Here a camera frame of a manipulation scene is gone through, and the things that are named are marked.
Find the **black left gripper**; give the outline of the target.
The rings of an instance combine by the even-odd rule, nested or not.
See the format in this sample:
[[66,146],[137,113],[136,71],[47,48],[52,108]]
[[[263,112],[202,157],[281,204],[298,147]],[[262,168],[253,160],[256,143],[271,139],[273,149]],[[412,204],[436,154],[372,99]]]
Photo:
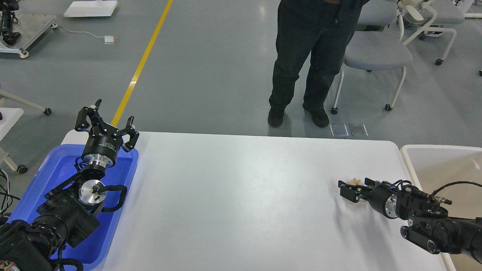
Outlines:
[[107,126],[98,113],[102,99],[98,99],[93,106],[80,109],[75,123],[75,131],[89,132],[86,146],[81,155],[83,162],[99,164],[110,168],[116,164],[119,149],[130,152],[134,149],[139,132],[134,127],[134,116],[127,120],[126,127],[122,130],[114,126]]

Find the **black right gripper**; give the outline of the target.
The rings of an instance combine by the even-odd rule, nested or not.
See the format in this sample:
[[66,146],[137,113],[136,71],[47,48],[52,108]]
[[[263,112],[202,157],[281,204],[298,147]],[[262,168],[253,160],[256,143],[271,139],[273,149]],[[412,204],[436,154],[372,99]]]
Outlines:
[[396,213],[398,191],[396,187],[384,183],[384,181],[375,181],[368,177],[365,177],[364,184],[365,186],[353,186],[346,182],[338,181],[340,196],[351,202],[366,199],[372,209],[384,217],[388,219],[396,219],[399,217]]

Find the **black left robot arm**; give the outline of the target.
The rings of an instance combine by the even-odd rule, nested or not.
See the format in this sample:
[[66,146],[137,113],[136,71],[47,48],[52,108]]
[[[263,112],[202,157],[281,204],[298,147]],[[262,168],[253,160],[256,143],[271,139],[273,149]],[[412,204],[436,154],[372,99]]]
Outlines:
[[2,271],[63,271],[67,265],[82,271],[81,261],[64,258],[63,251],[100,226],[99,213],[113,213],[124,205],[127,187],[105,185],[101,179],[116,164],[120,149],[134,149],[139,132],[133,116],[122,130],[104,122],[98,112],[101,102],[78,113],[75,130],[89,137],[81,161],[75,163],[77,172],[45,194],[33,222],[18,219],[1,226]]

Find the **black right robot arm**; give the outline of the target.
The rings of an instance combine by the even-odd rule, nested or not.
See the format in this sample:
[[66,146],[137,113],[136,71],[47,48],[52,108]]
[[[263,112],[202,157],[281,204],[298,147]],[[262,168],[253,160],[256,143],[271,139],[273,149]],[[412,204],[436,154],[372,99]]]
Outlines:
[[400,229],[404,239],[431,254],[464,254],[482,261],[482,223],[474,219],[451,217],[441,204],[452,201],[437,196],[440,189],[425,193],[408,180],[394,183],[366,178],[364,184],[339,180],[340,195],[350,202],[367,201],[372,209],[388,219],[408,222]]

